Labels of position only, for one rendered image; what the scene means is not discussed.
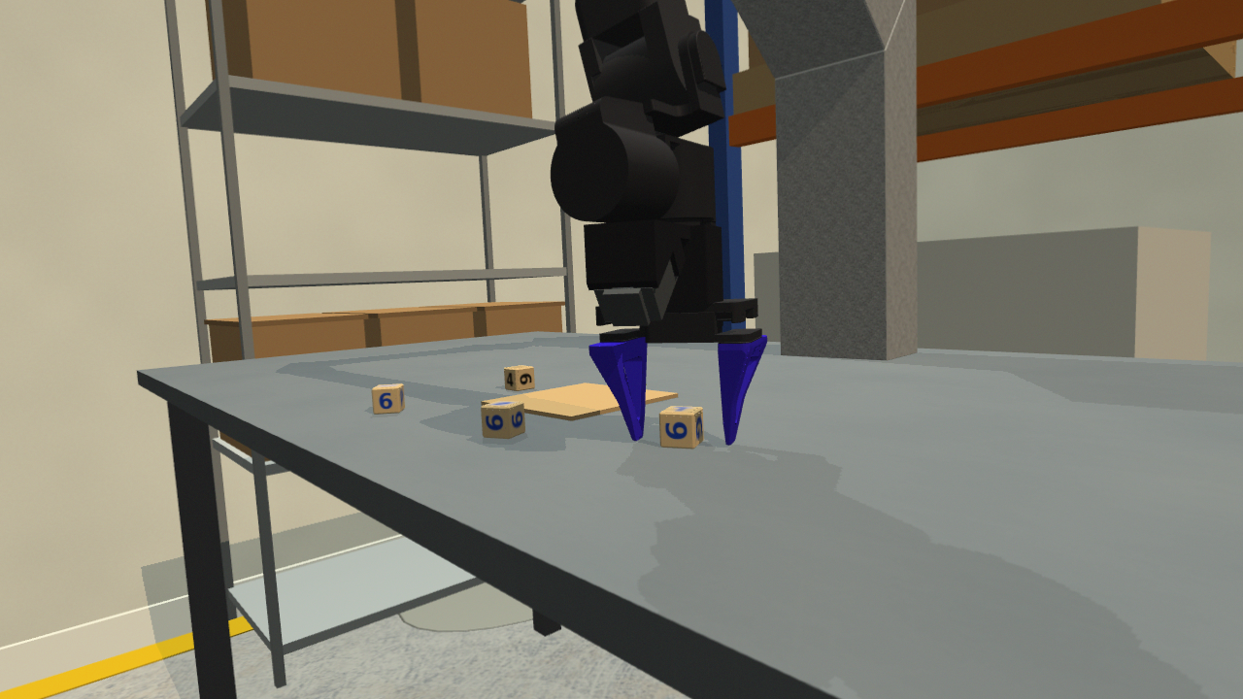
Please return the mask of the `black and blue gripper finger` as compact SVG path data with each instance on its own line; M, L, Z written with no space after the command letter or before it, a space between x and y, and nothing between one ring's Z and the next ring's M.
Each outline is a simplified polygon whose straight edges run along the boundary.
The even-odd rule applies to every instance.
M750 391L750 383L762 358L764 345L767 345L764 335L751 345L718 345L721 409L727 447L731 447L736 439L743 399Z
M617 396L626 432L633 442L639 442L644 433L648 404L648 340L641 337L626 342L600 342L588 346L588 350L595 369L599 369L610 392ZM626 389L628 386L630 391Z

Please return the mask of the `orange flat mat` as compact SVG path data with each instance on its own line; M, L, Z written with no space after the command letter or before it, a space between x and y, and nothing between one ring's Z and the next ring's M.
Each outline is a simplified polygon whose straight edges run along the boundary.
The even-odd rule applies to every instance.
M648 391L648 404L672 398L677 398L677 393ZM609 386L594 383L557 386L556 388L541 392L481 400L481 404L496 400L520 400L525 403L526 415L559 417L559 419L566 420L577 420L580 417L590 415L607 415L607 413L622 410L619 409L617 396L613 396Z

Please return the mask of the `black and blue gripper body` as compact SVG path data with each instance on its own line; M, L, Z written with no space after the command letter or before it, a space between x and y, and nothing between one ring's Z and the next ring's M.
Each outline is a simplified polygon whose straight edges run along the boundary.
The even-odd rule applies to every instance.
M740 323L757 316L757 299L667 305L663 321L650 321L649 326L639 328L609 331L600 333L599 338L600 342L626 342L645 337L648 345L751 345L762 338L762 328L722 332L723 321Z

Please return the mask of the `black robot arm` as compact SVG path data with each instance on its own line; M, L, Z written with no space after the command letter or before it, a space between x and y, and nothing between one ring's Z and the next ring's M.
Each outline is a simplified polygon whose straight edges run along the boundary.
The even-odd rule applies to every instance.
M721 228L674 224L716 221L713 148L679 137L723 119L718 49L687 0L576 0L576 14L594 102L556 119L551 185L568 216L605 221L585 224L588 290L613 326L723 301Z

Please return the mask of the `beige letter block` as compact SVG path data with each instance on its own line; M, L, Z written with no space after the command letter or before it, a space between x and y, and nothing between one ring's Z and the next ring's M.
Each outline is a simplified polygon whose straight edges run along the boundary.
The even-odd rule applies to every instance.
M521 392L534 388L534 367L515 366L503 368L505 389Z
M484 438L511 439L525 433L525 403L496 400L481 407Z
M405 409L404 384L382 384L372 389L374 415L397 415Z
M695 449L704 442L704 409L670 405L658 413L658 435L663 448Z

